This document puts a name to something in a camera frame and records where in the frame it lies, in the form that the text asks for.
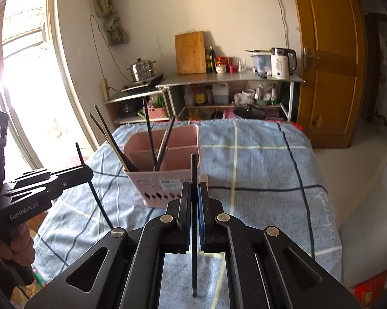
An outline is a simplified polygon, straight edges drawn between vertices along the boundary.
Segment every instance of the floor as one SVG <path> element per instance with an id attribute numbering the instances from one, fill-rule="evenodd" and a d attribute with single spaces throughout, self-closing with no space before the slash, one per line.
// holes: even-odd
<path id="1" fill-rule="evenodd" d="M 358 207 L 387 163 L 387 127 L 358 120 L 348 149 L 315 149 L 339 228 Z"/>

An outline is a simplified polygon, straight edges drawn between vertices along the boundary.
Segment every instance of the green curtain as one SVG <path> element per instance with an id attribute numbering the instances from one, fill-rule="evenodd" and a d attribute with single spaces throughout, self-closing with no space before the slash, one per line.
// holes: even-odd
<path id="1" fill-rule="evenodd" d="M 109 46 L 128 43 L 128 35 L 122 29 L 120 18 L 114 10 L 112 0 L 94 0 L 95 11 L 105 19 L 105 30 L 108 32 Z"/>

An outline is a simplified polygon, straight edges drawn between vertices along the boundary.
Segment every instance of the cutting board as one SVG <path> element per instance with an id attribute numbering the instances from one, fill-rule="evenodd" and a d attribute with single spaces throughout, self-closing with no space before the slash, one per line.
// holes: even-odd
<path id="1" fill-rule="evenodd" d="M 204 36 L 203 31 L 175 36 L 178 74 L 206 73 Z"/>

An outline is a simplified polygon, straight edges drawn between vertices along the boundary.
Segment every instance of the white electric kettle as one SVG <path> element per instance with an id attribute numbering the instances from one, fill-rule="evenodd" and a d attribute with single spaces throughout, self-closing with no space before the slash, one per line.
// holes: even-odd
<path id="1" fill-rule="evenodd" d="M 292 54 L 294 59 L 294 66 L 290 68 L 290 60 L 288 55 Z M 297 69 L 297 54 L 294 50 L 289 48 L 272 48 L 271 50 L 271 67 L 272 76 L 276 78 L 287 78 L 290 72 Z"/>

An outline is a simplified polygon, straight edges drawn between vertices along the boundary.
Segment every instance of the kettle handle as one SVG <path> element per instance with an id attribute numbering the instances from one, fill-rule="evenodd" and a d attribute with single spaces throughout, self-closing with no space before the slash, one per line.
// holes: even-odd
<path id="1" fill-rule="evenodd" d="M 297 53 L 292 49 L 287 49 L 287 53 L 291 53 L 294 57 L 294 66 L 290 69 L 290 72 L 293 72 L 297 69 Z"/>

